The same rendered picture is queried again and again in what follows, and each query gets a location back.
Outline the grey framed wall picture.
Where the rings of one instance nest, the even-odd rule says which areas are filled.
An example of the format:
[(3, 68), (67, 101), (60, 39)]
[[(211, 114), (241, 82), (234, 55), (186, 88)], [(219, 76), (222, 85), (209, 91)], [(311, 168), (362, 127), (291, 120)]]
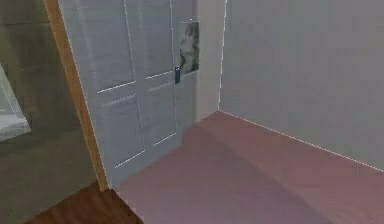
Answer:
[(180, 24), (179, 57), (182, 74), (188, 74), (199, 69), (199, 34), (197, 21)]

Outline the grey panelled room door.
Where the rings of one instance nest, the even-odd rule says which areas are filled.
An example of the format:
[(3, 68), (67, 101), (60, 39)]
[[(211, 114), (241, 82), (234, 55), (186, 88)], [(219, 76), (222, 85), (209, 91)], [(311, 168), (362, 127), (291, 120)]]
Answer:
[(194, 122), (180, 24), (197, 0), (58, 0), (109, 187), (177, 149)]

